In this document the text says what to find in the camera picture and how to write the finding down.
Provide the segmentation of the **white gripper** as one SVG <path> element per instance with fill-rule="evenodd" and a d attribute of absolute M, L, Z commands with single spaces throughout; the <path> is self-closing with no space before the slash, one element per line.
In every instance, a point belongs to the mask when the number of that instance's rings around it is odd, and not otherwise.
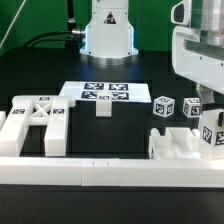
<path fill-rule="evenodd" d="M 224 0 L 181 0 L 171 9 L 172 65 L 196 84 L 201 109 L 224 95 Z"/>

